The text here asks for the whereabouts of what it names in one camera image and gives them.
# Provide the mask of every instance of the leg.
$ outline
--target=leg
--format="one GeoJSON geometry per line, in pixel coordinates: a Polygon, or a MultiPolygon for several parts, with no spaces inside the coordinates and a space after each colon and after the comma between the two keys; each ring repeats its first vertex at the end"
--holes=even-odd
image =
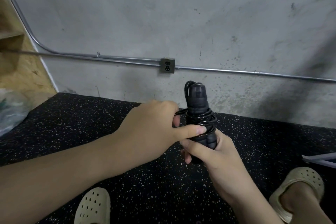
{"type": "Polygon", "coordinates": [[[282,206],[293,218],[290,224],[332,224],[320,207],[313,189],[304,182],[296,182],[281,197],[282,206]]]}

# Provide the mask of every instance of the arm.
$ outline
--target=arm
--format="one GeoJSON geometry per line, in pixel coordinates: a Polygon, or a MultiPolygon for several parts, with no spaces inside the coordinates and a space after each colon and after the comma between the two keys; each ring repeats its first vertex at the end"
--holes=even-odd
{"type": "Polygon", "coordinates": [[[239,223],[283,224],[254,184],[231,138],[218,129],[216,135],[215,150],[188,139],[180,141],[186,163],[191,162],[190,154],[204,161],[215,189],[231,205],[239,223]]]}
{"type": "Polygon", "coordinates": [[[0,223],[36,223],[95,183],[152,161],[174,142],[202,134],[179,125],[174,102],[133,108],[118,130],[72,149],[0,167],[0,223]]]}

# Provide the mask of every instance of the coiled cord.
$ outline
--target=coiled cord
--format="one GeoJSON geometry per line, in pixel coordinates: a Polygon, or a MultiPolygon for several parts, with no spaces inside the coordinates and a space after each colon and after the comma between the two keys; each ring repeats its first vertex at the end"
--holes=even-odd
{"type": "MultiPolygon", "coordinates": [[[[188,97],[188,92],[189,92],[189,87],[191,85],[199,85],[201,83],[199,82],[193,82],[193,81],[187,81],[187,83],[184,86],[184,96],[185,99],[187,100],[188,97]]],[[[201,125],[201,126],[206,126],[209,127],[211,126],[210,129],[207,129],[207,132],[204,134],[201,134],[197,137],[204,136],[211,134],[215,131],[215,122],[217,121],[217,117],[214,115],[214,112],[209,108],[206,112],[198,114],[198,115],[193,115],[188,112],[188,108],[183,109],[181,111],[178,111],[175,113],[175,115],[181,115],[185,114],[186,119],[187,119],[187,124],[195,124],[195,125],[201,125]]]]}

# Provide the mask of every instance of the plywood panel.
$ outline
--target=plywood panel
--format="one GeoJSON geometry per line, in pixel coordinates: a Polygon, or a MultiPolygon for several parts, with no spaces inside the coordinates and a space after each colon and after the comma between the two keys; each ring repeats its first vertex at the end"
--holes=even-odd
{"type": "Polygon", "coordinates": [[[39,56],[6,49],[35,51],[10,0],[0,0],[0,88],[20,91],[34,107],[56,93],[39,56]]]}

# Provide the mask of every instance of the clear plastic bag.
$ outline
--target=clear plastic bag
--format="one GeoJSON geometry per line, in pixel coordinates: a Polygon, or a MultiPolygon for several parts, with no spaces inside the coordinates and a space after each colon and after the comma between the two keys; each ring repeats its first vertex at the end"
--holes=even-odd
{"type": "Polygon", "coordinates": [[[12,90],[0,89],[0,136],[19,125],[30,108],[24,95],[12,90]]]}

